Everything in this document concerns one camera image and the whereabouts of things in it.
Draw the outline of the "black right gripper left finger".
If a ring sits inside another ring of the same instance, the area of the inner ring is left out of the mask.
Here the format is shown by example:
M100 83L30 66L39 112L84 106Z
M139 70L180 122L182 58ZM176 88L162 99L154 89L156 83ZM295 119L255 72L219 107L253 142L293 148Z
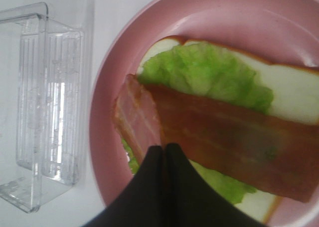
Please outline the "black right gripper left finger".
M162 227L162 155L151 146L138 172L121 194L86 227Z

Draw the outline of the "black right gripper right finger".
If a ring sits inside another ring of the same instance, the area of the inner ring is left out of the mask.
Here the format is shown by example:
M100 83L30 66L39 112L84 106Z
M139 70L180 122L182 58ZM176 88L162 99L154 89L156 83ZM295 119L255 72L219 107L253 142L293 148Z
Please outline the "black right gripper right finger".
M165 148L172 227L264 227L212 189L178 144Z

